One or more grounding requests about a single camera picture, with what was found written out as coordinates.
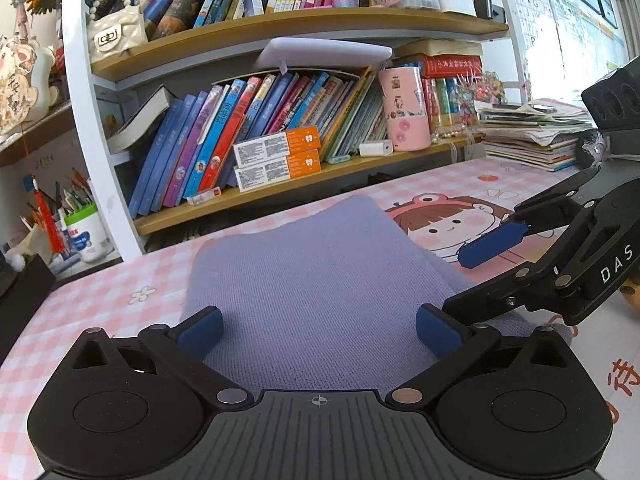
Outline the purple and mauve sweater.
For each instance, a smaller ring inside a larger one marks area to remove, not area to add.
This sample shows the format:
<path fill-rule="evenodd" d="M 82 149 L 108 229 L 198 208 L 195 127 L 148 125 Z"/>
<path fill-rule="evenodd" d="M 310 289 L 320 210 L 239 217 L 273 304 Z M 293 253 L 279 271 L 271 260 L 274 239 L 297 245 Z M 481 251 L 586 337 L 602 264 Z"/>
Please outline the purple and mauve sweater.
<path fill-rule="evenodd" d="M 388 393 L 436 362 L 416 312 L 471 287 L 357 195 L 278 228 L 225 236 L 196 254 L 184 314 L 224 321 L 205 363 L 252 393 Z"/>

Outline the stack of magazines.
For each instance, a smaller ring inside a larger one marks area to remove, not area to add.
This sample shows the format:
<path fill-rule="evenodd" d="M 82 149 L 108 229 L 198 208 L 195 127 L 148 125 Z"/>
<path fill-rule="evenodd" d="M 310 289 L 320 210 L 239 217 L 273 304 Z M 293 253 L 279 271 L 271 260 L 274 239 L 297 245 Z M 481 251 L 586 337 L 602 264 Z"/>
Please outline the stack of magazines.
<path fill-rule="evenodd" d="M 476 130 L 488 157 L 549 172 L 576 164 L 580 136 L 593 127 L 583 107 L 539 99 L 526 104 L 475 102 Z"/>

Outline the white green-lid jar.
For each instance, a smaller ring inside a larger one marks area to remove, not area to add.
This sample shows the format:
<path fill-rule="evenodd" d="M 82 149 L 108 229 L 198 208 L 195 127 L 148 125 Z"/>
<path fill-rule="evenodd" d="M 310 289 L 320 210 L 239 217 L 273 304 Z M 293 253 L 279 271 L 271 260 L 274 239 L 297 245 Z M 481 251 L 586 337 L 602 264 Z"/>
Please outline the white green-lid jar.
<path fill-rule="evenodd" d="M 82 262 L 96 262 L 113 251 L 113 244 L 95 203 L 68 214 L 64 222 Z"/>

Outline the red hanging tassel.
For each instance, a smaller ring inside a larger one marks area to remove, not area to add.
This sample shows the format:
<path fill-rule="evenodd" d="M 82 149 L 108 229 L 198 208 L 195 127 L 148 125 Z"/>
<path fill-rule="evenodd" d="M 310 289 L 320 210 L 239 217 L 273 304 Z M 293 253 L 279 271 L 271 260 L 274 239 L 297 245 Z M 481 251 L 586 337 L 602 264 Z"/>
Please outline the red hanging tassel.
<path fill-rule="evenodd" d="M 53 220 L 47 195 L 43 193 L 43 190 L 40 188 L 35 176 L 32 176 L 32 186 L 34 187 L 38 210 L 43 221 L 44 230 L 46 231 L 51 250 L 54 254 L 62 254 L 65 249 L 64 244 L 61 237 L 58 235 L 58 229 L 56 228 Z"/>

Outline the white power adapter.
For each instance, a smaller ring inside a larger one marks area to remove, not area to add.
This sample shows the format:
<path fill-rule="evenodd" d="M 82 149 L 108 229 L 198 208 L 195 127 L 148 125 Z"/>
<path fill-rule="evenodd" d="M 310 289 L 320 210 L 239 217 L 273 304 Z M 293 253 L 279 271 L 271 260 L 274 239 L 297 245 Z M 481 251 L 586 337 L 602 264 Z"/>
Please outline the white power adapter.
<path fill-rule="evenodd" d="M 359 144 L 359 155 L 361 157 L 387 157 L 393 154 L 394 147 L 391 140 L 379 140 L 362 142 Z"/>

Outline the pink sticker cylinder container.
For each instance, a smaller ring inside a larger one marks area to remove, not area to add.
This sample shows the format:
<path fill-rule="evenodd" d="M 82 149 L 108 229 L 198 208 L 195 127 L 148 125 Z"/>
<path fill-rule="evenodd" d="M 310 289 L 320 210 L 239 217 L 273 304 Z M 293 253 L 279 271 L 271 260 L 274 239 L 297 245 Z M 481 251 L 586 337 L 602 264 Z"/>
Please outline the pink sticker cylinder container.
<path fill-rule="evenodd" d="M 417 67 L 386 68 L 378 73 L 387 136 L 398 152 L 416 152 L 431 146 L 422 79 Z"/>

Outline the lower orange white box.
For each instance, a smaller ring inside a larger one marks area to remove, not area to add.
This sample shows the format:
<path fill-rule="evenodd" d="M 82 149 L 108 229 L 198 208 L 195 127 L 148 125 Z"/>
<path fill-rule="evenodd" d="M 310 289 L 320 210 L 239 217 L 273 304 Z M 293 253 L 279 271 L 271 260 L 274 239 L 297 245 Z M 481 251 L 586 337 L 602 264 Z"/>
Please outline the lower orange white box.
<path fill-rule="evenodd" d="M 241 193 L 263 188 L 275 183 L 307 177 L 321 171 L 319 153 L 310 150 L 294 155 L 278 157 L 266 162 L 236 168 L 236 184 Z"/>

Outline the row of blue books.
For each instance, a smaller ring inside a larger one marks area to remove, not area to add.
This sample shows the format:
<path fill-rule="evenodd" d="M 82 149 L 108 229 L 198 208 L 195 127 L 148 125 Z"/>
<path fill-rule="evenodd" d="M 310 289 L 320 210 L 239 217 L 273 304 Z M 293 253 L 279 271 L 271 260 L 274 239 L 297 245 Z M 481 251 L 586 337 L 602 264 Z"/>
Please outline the row of blue books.
<path fill-rule="evenodd" d="M 310 126 L 317 127 L 321 143 L 342 82 L 327 72 L 258 74 L 173 100 L 130 197 L 131 217 L 238 187 L 234 144 Z"/>

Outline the wooden bookshelf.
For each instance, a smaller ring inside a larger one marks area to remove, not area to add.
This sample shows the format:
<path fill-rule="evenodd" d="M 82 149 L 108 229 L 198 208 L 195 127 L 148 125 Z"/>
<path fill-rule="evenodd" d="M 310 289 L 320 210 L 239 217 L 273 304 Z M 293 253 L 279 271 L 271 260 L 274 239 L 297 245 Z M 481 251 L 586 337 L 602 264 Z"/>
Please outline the wooden bookshelf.
<path fill-rule="evenodd" d="M 70 104 L 93 197 L 122 259 L 150 234 L 369 168 L 346 142 L 380 97 L 390 44 L 486 40 L 512 28 L 431 9 L 317 8 L 203 25 L 93 61 L 85 0 L 63 0 Z M 235 182 L 235 144 L 311 125 L 313 174 Z"/>

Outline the white quilted handbag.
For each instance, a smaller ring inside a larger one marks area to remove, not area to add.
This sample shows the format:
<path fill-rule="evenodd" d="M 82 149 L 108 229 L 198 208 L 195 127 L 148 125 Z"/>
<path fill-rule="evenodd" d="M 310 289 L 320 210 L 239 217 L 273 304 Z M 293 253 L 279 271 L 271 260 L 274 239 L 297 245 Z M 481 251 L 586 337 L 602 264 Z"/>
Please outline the white quilted handbag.
<path fill-rule="evenodd" d="M 98 11 L 110 1 L 94 0 L 89 9 L 87 42 L 91 64 L 148 42 L 141 6 L 131 0 L 117 0 L 122 3 L 120 10 L 96 19 Z"/>

